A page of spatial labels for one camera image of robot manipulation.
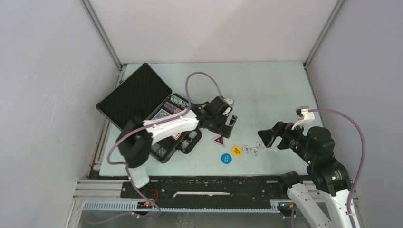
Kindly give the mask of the red triangular all-in button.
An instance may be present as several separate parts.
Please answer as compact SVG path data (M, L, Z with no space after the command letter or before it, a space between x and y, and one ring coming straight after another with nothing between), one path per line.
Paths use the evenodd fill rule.
M221 147L225 147L225 141L224 141L224 137L222 135L213 138L212 142Z

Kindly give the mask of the red playing card deck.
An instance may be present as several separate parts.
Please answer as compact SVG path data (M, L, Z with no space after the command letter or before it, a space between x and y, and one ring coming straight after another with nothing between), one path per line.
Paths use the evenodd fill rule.
M177 133L177 134L173 135L172 138L175 140L179 140L181 135L182 135L182 133Z

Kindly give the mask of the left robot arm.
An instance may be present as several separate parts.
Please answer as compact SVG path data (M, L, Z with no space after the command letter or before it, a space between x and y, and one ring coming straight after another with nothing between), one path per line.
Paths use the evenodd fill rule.
M132 192L139 198L150 192L149 175L145 162L152 151L152 146L177 133L207 129L224 138L230 138L237 117L231 115L234 100L223 96L215 97L211 102L189 104L178 114L157 120L143 122L129 121L115 146L124 158L124 167L132 183Z

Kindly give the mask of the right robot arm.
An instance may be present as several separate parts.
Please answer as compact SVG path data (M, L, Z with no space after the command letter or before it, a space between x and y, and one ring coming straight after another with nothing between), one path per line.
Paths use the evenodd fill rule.
M258 131L263 144L269 148L276 138L281 141L279 150L291 149L307 163L307 173L326 203L328 218L309 195L302 178L290 171L279 175L277 194L290 198L313 228L351 228L351 209L355 209L348 195L352 182L346 168L334 157L335 141L324 127L314 126L303 134L304 129L293 123L277 122L271 129Z

